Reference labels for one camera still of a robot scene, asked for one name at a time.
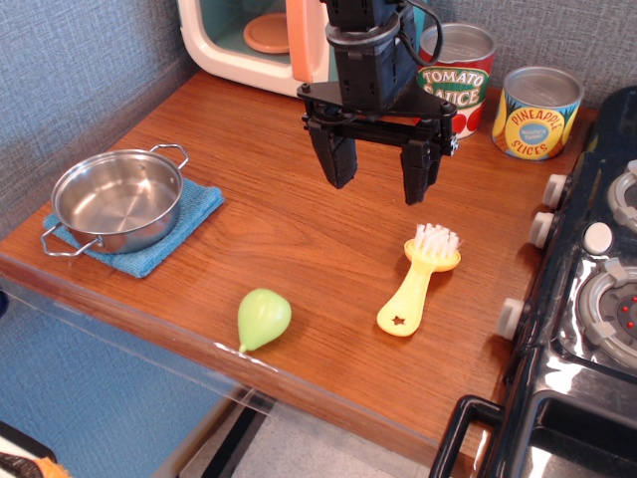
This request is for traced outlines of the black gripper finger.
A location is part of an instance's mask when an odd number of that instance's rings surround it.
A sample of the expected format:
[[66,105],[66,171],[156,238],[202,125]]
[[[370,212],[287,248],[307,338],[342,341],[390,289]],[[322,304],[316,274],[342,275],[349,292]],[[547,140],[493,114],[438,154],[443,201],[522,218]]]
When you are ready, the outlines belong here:
[[425,192],[438,176],[440,147],[430,140],[410,139],[401,148],[403,189],[408,205],[424,200]]
[[307,129],[326,180],[337,189],[345,187],[357,172],[355,140],[316,119],[307,121]]

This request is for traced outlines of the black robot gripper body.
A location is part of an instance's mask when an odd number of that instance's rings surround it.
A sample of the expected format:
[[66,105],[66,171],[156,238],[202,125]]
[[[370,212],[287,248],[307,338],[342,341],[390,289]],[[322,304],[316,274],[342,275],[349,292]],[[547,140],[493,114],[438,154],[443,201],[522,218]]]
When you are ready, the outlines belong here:
[[401,148],[423,145],[442,155],[457,149],[456,107],[424,92],[416,82],[421,61],[414,31],[389,24],[367,32],[327,26],[337,79],[303,84],[305,128],[318,156],[355,156],[358,140]]

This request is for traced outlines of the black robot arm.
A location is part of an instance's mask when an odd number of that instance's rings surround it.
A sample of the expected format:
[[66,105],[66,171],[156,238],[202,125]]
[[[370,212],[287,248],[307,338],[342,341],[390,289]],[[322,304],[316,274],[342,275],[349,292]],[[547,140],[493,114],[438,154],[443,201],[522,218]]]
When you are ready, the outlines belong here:
[[424,1],[329,1],[326,10],[337,78],[298,89],[326,180],[343,188],[354,178],[360,140],[396,146],[405,201],[419,203],[458,147],[456,106],[417,83],[442,53],[442,23]]

